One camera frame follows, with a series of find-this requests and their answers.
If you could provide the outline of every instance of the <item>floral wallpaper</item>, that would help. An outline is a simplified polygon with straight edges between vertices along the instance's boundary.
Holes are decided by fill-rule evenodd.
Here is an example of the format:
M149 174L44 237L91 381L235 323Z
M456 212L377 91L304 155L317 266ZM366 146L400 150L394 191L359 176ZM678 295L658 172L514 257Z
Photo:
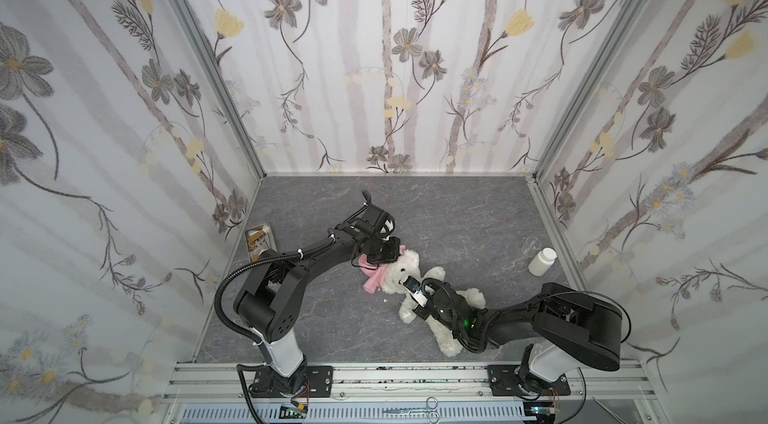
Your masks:
M268 172L531 172L625 0L189 0Z
M539 177L678 424L765 420L766 42L768 0L650 0Z
M0 408L158 422L256 180L166 0L0 0Z

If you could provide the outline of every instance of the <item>black mounting plate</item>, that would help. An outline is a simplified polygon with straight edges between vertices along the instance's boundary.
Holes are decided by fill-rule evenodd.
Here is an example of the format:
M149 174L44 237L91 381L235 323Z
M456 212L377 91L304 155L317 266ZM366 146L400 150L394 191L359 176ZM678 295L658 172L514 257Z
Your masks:
M494 396L514 396L528 399L532 397L518 387L518 375L514 373L517 368L517 365L488 366L488 384L491 386L491 392ZM560 396L571 395L571 386L568 385L568 380L565 379L565 375L560 376L560 379L552 382L550 386L554 387L554 390L556 390ZM544 389L542 391L542 396L552 395L553 393L551 389Z
M281 392L273 390L272 372L269 366L264 366L256 371L254 383L249 386L252 398L281 399L285 397ZM331 397L331 385L333 382L332 366L307 366L306 377L310 381L310 399Z

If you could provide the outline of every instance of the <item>pink fabric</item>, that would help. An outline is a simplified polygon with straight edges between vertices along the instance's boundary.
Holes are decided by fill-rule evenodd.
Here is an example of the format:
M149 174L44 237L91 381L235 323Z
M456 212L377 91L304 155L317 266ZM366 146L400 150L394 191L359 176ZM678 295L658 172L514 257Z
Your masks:
M400 255L402 256L404 253L406 253L406 247L400 246ZM368 264L368 256L365 254L360 256L357 262L360 264L360 270L369 277L366 283L362 285L362 288L370 294L375 293L384 284L386 271L389 269L390 264L379 265L379 268L376 269L374 265Z

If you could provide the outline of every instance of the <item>metal corner post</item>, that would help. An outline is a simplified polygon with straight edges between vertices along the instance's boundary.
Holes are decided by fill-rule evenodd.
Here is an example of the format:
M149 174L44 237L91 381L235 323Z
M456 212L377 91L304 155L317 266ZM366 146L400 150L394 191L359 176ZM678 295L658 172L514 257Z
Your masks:
M184 34L187 36L187 41L192 47L192 50L197 54L200 63L202 64L208 81L213 85L216 97L221 103L222 111L226 116L227 122L230 123L232 131L234 131L235 138L240 144L240 148L243 150L248 163L260 179L264 179L266 173L264 167L261 165L259 157L256 155L256 150L250 143L250 137L243 122L240 120L240 116L237 112L237 107L232 101L232 96L226 90L226 84L224 78L219 72L219 66L216 65L214 56L210 53L210 46L208 45L205 34L200 28L197 18L195 17L192 7L189 5L188 0L170 0L171 6L174 8Z
M616 57L624 39L629 35L632 25L640 15L643 7L648 0L627 0L627 3L620 8L619 16L610 27L607 36L600 45L598 53L595 55L589 67L589 72L579 83L579 87L574 92L571 102L566 111L552 132L552 137L544 147L544 153L539 159L535 176L540 177L547 174L554 164L554 159L570 137L576 122L581 116L581 111L587 106L589 98L594 92L595 87L608 69L610 62Z

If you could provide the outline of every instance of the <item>gray marble tabletop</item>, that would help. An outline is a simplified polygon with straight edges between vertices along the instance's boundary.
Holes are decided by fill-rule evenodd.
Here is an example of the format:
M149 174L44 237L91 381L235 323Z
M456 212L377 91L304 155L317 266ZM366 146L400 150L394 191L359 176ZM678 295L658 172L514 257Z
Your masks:
M477 287L487 307L528 299L545 282L566 284L559 263L543 277L527 270L527 244L549 246L528 186L522 177L267 177L248 227L269 223L280 251L295 250L324 238L360 207L364 189L374 204L396 219L395 235L419 253L424 274L435 265L446 269L455 289ZM233 268L247 263L243 243ZM398 309L403 295L367 293L366 276L340 264L306 289L294 330L310 362L429 362L520 360L530 342L513 341L500 349L457 356L443 355L420 319L403 323ZM232 302L244 276L227 288L224 310L237 323ZM212 316L197 362L260 362L251 342Z

